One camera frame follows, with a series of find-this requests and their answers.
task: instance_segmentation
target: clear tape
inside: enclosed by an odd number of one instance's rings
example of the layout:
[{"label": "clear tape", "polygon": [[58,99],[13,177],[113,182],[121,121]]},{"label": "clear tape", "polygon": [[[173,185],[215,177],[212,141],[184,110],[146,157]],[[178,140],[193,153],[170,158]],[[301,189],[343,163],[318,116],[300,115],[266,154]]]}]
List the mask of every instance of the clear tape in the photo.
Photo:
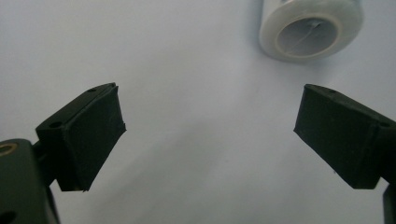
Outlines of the clear tape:
[{"label": "clear tape", "polygon": [[346,47],[362,23],[359,0],[264,0],[260,43],[273,58],[310,62]]}]

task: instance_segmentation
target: screw hole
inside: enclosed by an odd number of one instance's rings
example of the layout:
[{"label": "screw hole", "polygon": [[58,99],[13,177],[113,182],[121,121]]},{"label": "screw hole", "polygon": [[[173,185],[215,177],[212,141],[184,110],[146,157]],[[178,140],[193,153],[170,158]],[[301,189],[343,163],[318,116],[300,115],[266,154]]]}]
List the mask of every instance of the screw hole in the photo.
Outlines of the screw hole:
[{"label": "screw hole", "polygon": [[17,217],[17,213],[12,212],[12,211],[2,213],[0,215],[0,223],[2,223],[2,224],[12,223],[16,217]]},{"label": "screw hole", "polygon": [[12,151],[14,151],[16,148],[17,148],[17,144],[15,144],[15,143],[8,143],[8,144],[1,145],[0,146],[0,157],[8,155]]},{"label": "screw hole", "polygon": [[59,128],[61,127],[62,123],[60,121],[53,122],[49,125],[50,128]]}]

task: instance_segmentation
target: black plastic part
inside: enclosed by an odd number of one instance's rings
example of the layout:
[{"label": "black plastic part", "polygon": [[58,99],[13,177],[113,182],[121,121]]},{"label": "black plastic part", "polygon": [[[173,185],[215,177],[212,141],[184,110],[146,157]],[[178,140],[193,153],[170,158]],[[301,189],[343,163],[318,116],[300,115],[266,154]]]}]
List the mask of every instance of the black plastic part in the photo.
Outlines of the black plastic part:
[{"label": "black plastic part", "polygon": [[42,182],[31,143],[0,143],[0,223],[59,223],[50,189]]},{"label": "black plastic part", "polygon": [[396,188],[389,185],[383,195],[385,224],[396,223]]},{"label": "black plastic part", "polygon": [[85,91],[36,128],[63,191],[89,190],[125,131],[115,83]]},{"label": "black plastic part", "polygon": [[294,131],[354,189],[396,179],[396,123],[337,91],[305,85]]}]

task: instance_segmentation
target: tape roll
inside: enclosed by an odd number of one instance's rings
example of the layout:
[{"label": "tape roll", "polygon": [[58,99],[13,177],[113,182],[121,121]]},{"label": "tape roll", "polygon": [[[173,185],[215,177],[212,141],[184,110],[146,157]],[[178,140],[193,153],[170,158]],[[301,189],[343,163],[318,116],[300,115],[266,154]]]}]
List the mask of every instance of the tape roll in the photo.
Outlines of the tape roll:
[{"label": "tape roll", "polygon": [[359,0],[264,0],[260,44],[281,61],[310,62],[346,47],[362,23]]}]

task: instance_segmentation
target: white surface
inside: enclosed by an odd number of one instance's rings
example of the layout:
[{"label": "white surface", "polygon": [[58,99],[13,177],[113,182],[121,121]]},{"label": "white surface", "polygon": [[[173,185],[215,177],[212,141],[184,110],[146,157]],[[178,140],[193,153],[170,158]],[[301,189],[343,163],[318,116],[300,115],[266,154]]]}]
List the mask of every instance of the white surface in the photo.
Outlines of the white surface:
[{"label": "white surface", "polygon": [[292,131],[305,83],[396,119],[396,1],[307,65],[258,44],[261,0],[2,1],[0,137],[120,85],[128,132],[89,192],[53,189],[63,224],[383,223],[381,180],[353,190]]}]

